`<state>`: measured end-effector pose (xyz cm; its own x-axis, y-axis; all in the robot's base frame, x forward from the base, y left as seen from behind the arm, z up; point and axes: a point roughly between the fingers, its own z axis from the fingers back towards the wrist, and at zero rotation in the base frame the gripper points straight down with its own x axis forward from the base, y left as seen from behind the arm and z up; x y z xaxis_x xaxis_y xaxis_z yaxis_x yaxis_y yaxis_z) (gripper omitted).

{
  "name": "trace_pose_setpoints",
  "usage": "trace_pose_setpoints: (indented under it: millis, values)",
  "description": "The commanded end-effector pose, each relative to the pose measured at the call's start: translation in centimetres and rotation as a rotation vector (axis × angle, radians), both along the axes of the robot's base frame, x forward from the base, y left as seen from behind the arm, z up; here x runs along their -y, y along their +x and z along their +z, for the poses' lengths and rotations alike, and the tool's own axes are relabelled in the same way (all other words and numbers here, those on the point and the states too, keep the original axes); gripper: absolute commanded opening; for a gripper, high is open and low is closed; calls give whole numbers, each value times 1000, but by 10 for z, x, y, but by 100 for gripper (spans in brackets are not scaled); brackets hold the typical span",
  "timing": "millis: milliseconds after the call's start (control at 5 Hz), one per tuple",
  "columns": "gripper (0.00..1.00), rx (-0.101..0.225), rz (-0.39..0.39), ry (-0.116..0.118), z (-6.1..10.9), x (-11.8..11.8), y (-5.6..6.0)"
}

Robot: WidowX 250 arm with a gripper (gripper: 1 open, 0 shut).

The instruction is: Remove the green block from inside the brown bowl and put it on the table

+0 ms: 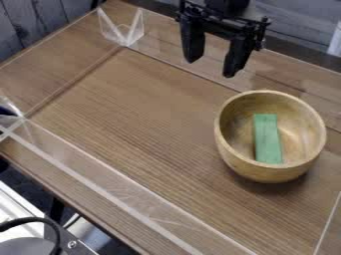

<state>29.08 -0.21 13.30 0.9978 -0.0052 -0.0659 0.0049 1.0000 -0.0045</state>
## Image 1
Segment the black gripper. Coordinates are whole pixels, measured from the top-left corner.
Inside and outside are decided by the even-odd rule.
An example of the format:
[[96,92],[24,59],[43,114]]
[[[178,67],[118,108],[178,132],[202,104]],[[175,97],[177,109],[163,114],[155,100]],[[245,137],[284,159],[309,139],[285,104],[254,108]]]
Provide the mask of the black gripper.
[[179,0],[175,19],[179,21],[182,53],[189,63],[203,55],[205,33],[231,40],[222,74],[233,78],[243,69],[253,49],[264,48],[269,18],[250,6],[250,0],[203,0],[202,5]]

